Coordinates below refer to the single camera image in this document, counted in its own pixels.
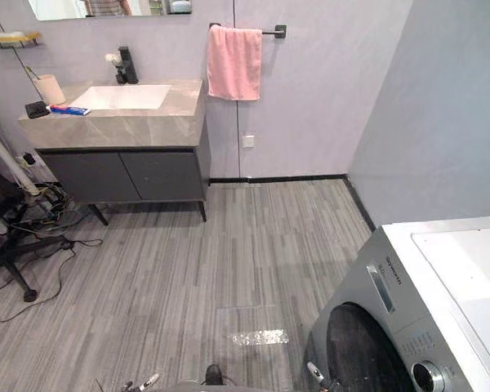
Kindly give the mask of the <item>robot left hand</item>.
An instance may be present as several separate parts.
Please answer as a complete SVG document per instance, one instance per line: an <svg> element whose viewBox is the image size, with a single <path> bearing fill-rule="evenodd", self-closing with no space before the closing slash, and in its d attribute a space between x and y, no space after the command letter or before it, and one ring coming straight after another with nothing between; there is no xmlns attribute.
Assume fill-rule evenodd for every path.
<svg viewBox="0 0 490 392"><path fill-rule="evenodd" d="M125 382L120 388L121 392L142 392L153 386L160 379L159 373L147 377L142 382L135 383L134 381Z"/></svg>

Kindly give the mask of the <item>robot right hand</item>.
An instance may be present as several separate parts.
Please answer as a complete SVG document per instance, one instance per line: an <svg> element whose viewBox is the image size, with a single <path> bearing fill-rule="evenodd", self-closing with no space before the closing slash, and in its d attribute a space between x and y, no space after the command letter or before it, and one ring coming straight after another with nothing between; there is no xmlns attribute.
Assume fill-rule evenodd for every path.
<svg viewBox="0 0 490 392"><path fill-rule="evenodd" d="M318 383L319 391L332 392L341 390L341 386L336 381L325 377L321 370L313 362L308 361L306 363L306 367L310 372L310 375Z"/></svg>

